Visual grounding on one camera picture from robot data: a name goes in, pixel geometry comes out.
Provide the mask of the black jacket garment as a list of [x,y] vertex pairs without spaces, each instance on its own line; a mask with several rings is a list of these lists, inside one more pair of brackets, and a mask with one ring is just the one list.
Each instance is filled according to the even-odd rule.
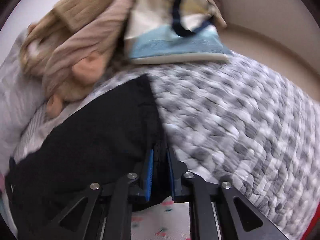
[[42,146],[10,163],[5,177],[19,239],[35,239],[92,183],[115,183],[153,150],[151,197],[139,211],[170,195],[167,137],[146,75],[97,97],[55,127]]

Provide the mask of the cherry print bed sheet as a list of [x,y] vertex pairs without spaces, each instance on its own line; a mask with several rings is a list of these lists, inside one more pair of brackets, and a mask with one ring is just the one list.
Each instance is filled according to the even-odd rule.
[[131,239],[191,239],[189,204],[175,203],[168,197],[161,204],[134,212]]

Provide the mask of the grey white checkered quilt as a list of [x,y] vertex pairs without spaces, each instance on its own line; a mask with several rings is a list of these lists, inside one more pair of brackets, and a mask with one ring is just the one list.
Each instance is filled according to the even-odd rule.
[[231,176],[289,239],[319,204],[319,103],[253,59],[134,66],[116,60],[84,103],[150,77],[178,158],[207,181]]

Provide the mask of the white fluffy pillow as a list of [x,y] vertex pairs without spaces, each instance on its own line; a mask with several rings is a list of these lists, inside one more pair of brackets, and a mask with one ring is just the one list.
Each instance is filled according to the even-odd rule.
[[27,32],[16,38],[1,65],[1,173],[9,170],[10,158],[27,155],[25,147],[44,121],[45,97],[41,81],[26,76],[20,67],[20,47]]

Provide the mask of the beige plush doll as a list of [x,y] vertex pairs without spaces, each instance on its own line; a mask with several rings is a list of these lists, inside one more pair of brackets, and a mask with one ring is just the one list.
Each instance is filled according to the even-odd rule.
[[46,112],[84,99],[103,76],[135,0],[60,0],[28,28],[20,49],[24,74],[41,79]]

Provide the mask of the blue white tote bag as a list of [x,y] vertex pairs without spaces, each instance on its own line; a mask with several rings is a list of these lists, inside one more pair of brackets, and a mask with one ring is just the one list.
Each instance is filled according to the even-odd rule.
[[217,32],[225,27],[214,0],[136,0],[124,36],[125,51],[140,65],[227,63],[232,52]]

